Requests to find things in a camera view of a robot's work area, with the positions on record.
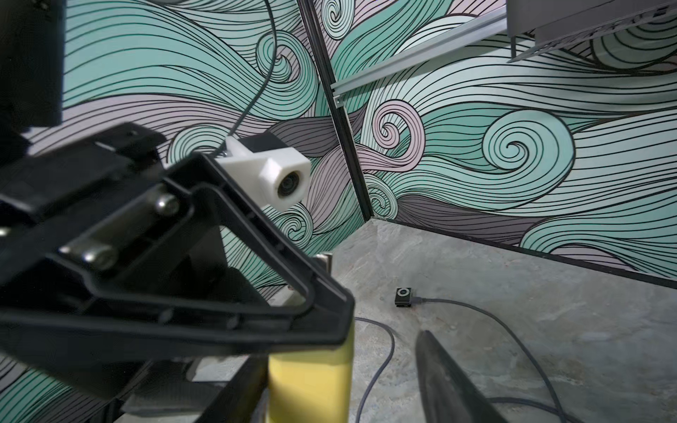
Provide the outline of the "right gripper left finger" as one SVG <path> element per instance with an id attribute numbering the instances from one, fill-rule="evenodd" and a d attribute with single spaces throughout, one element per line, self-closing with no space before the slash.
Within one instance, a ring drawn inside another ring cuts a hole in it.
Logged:
<path id="1" fill-rule="evenodd" d="M 268 357 L 250 356 L 195 423 L 247 423 L 268 385 Z"/>

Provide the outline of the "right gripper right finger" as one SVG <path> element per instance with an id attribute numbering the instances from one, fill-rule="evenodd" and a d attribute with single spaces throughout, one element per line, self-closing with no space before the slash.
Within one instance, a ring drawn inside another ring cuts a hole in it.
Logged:
<path id="1" fill-rule="evenodd" d="M 421 403 L 428 422 L 504 422 L 502 415 L 471 382 L 430 331 L 415 343 Z"/>

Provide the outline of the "small black square device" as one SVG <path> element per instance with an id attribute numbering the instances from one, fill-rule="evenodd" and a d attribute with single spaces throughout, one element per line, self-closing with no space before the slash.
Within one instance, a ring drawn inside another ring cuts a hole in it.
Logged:
<path id="1" fill-rule="evenodd" d="M 394 304 L 396 308 L 410 308 L 413 304 L 413 291 L 410 287 L 396 289 Z"/>

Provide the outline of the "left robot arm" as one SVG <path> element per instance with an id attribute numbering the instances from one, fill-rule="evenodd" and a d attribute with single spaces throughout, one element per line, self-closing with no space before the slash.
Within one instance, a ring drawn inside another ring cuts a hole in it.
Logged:
<path id="1" fill-rule="evenodd" d="M 1 349 L 103 398 L 148 361 L 328 349 L 354 298 L 264 215 L 299 203 L 310 162 L 265 132 L 163 167 L 121 123 L 55 151 L 65 3 L 1 4 Z"/>

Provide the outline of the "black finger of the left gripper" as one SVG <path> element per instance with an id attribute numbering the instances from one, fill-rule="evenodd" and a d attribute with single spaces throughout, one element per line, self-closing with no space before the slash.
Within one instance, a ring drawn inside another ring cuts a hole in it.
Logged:
<path id="1" fill-rule="evenodd" d="M 354 298 L 216 162 L 123 123 L 1 153 L 1 350 L 104 398 L 148 361 L 341 345 Z"/>

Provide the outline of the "yellow charger cube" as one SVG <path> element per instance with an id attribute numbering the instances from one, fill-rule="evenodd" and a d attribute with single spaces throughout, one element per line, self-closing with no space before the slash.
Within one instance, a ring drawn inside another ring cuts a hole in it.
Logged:
<path id="1" fill-rule="evenodd" d="M 354 326 L 337 349 L 271 355 L 266 421 L 347 423 L 353 364 Z"/>

